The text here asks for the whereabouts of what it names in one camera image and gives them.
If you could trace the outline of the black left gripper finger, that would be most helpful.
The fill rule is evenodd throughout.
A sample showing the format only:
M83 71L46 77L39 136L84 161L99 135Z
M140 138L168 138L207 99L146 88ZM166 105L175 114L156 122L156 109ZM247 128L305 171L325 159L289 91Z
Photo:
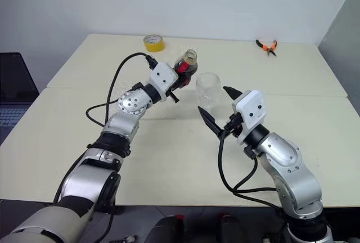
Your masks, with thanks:
M186 71L186 62L184 60L179 60L175 63L174 70L178 75L182 75Z
M185 70L184 72L179 74L179 87L183 88L185 86L187 86L190 81L191 81L191 77L194 75L194 73L196 73L197 68L188 68L187 70Z

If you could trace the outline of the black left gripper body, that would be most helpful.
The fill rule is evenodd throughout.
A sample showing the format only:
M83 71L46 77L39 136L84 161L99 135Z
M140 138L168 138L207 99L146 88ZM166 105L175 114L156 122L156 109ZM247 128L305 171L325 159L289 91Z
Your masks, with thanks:
M183 87L183 84L184 84L185 80L184 79L178 79L177 81L175 81L174 84L172 84L170 86L170 88L166 91L166 96L167 97L171 97L171 99L177 103L179 102L179 99L178 97L173 93L176 89L178 88L182 88Z

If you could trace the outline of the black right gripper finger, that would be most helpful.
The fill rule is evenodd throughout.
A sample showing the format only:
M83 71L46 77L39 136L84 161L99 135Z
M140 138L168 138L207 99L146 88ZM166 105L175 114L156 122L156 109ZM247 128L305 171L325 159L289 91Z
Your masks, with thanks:
M197 108L205 125L216 135L217 138L220 138L223 133L223 129L216 124L215 119L205 109L200 106Z
M241 91L229 86L223 86L223 89L226 91L226 93L230 96L232 100L235 100L242 95Z

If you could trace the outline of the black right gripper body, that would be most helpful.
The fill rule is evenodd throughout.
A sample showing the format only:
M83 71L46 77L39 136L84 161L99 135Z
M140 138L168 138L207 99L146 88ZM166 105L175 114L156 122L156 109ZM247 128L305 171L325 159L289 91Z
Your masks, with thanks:
M225 137L231 134L238 138L243 130L242 123L243 118L239 112L232 114L224 126Z

